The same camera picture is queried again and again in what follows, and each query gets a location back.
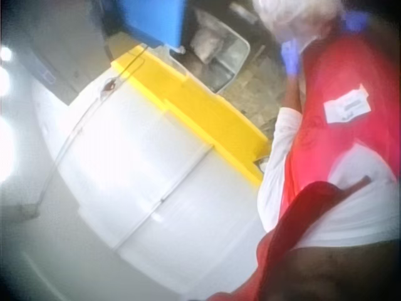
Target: hand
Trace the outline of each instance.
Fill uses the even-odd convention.
[[[299,73],[299,51],[296,40],[285,42],[281,45],[281,56],[284,60],[287,75]]]
[[[343,19],[343,30],[352,33],[360,33],[368,27],[370,14],[364,11],[347,11]]]

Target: red vest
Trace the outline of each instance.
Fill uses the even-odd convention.
[[[306,105],[287,156],[281,217],[257,249],[258,267],[232,294],[208,301],[257,301],[269,271],[320,216],[368,183],[347,191],[327,183],[336,159],[354,142],[381,155],[400,174],[400,72],[361,36],[346,35],[313,45],[305,54]],[[328,125],[323,103],[358,89],[368,92],[371,112],[344,124]]]

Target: white label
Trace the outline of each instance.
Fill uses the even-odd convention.
[[[368,103],[368,92],[362,85],[336,100],[325,102],[325,114],[328,124],[349,122],[355,117],[371,111]]]

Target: cable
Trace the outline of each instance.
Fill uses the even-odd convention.
[[[66,138],[64,144],[61,146],[61,149],[53,163],[53,166],[48,174],[48,177],[46,178],[46,181],[44,182],[43,188],[40,192],[38,202],[35,204],[35,211],[33,213],[33,217],[36,217],[39,215],[39,207],[44,201],[44,196],[46,195],[46,192],[49,188],[50,182],[53,179],[53,176],[55,172],[58,170],[58,167],[63,160],[65,154],[68,152],[72,144],[74,143],[76,137],[78,134],[82,131],[82,128],[86,125],[86,123],[92,118],[93,114],[113,95],[113,93],[116,91],[115,90],[115,83],[116,81],[123,76],[123,74],[132,66],[133,63],[136,62],[138,58],[142,56],[142,54],[148,49],[148,46],[144,47],[143,50],[125,67],[125,69],[118,74],[117,77],[112,78],[108,83],[105,84],[103,87],[102,91],[100,92],[100,96],[95,99],[95,101],[87,108],[85,113],[81,116],[79,121],[76,123],[68,137]],[[133,75],[139,68],[142,67],[142,65],[145,63],[145,61],[142,62],[141,65],[139,65],[138,68],[136,68],[133,72],[129,74],[129,76],[124,79],[123,82],[119,85],[119,88]],[[102,93],[103,92],[110,92],[109,94],[106,95],[105,98],[103,98]]]

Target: white shirt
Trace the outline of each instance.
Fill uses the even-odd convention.
[[[266,232],[278,223],[284,186],[284,165],[302,115],[281,108],[264,179],[258,212]],[[400,237],[399,183],[386,162],[373,150],[355,143],[331,171],[328,181],[340,189],[369,176],[372,182],[329,210],[303,235],[297,248],[358,246]]]

